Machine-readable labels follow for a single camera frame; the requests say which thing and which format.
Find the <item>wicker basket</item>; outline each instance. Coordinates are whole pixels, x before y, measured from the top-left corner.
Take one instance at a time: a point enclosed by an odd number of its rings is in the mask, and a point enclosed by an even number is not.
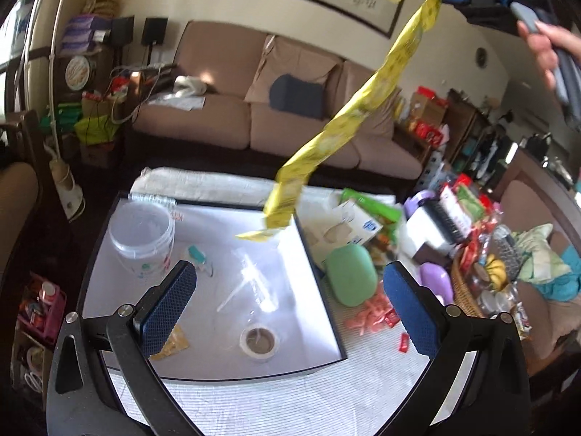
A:
[[[476,303],[476,300],[472,296],[470,288],[466,285],[464,281],[464,276],[460,271],[460,259],[464,249],[458,251],[454,257],[454,262],[452,262],[451,270],[451,281],[452,288],[454,289],[454,303],[457,304],[462,311],[468,316],[475,316],[477,318],[484,318],[484,314],[480,310],[480,307]]]

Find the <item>green bag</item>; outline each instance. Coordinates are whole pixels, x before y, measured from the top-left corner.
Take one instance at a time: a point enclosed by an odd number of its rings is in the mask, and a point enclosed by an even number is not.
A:
[[[83,118],[74,126],[75,133],[80,142],[86,146],[111,142],[120,124],[114,124],[111,116]]]

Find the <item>pink basket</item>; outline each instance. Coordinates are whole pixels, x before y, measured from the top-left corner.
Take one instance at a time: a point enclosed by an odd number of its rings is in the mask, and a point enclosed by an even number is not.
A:
[[[46,279],[36,274],[31,275],[35,279],[46,281]],[[65,305],[67,304],[67,294],[65,294],[58,285],[53,285],[56,289],[56,298],[48,310],[48,314],[46,315],[46,320],[44,323],[44,329],[42,331],[32,326],[30,322],[20,313],[18,314],[18,320],[25,327],[26,331],[31,336],[39,339],[42,343],[46,343],[50,346],[54,346],[54,343],[56,343],[56,338],[59,336],[60,326],[63,323],[63,316],[65,315]]]

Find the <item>banana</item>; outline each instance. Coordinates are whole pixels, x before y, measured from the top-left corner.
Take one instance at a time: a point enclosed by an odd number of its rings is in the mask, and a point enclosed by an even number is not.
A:
[[[490,282],[492,282],[492,286],[495,290],[500,290],[503,287],[502,279],[496,274],[490,274]]]
[[[490,281],[496,290],[500,290],[507,283],[507,272],[504,262],[497,259],[494,254],[490,254],[486,260],[486,272],[490,276]]]

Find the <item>sofa cushion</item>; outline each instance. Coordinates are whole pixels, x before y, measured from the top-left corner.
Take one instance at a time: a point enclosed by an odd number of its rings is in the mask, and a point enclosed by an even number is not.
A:
[[[352,142],[361,157],[361,170],[404,179],[416,179],[422,173],[422,164],[386,136],[360,132]]]
[[[554,347],[561,336],[581,327],[581,294],[568,302],[548,301],[548,312],[553,325],[551,344]]]
[[[518,295],[531,323],[530,342],[534,358],[545,359],[555,348],[556,339],[553,339],[553,324],[547,301],[539,291],[527,282],[516,283]]]
[[[531,230],[555,219],[531,187],[520,180],[513,180],[507,187],[500,202],[503,207],[503,221],[516,233]]]
[[[287,158],[292,157],[325,126],[325,121],[277,112],[264,103],[251,104],[251,117],[251,148]],[[353,169],[359,163],[359,155],[348,142],[324,163],[341,169]]]
[[[338,112],[359,89],[374,74],[373,70],[358,65],[349,60],[345,61],[336,97],[335,109]],[[399,87],[391,93],[389,98],[359,127],[359,132],[378,134],[393,138],[393,115],[396,109],[397,96],[401,92]]]
[[[204,107],[190,112],[144,104],[133,128],[162,138],[246,149],[251,134],[250,110],[239,98],[207,94]]]
[[[560,231],[553,231],[549,245],[551,246],[551,249],[555,251],[557,256],[561,257],[571,243],[563,233]]]
[[[175,55],[178,72],[200,77],[218,93],[244,98],[266,33],[228,23],[190,21]]]
[[[270,88],[269,105],[279,112],[323,119],[324,87],[304,82],[291,74],[281,75]]]
[[[244,99],[249,103],[268,103],[272,84],[285,74],[326,86],[329,75],[338,65],[341,65],[341,59],[334,54],[284,37],[269,36],[264,44],[254,82]]]
[[[37,197],[37,176],[29,164],[15,162],[0,170],[0,278]]]

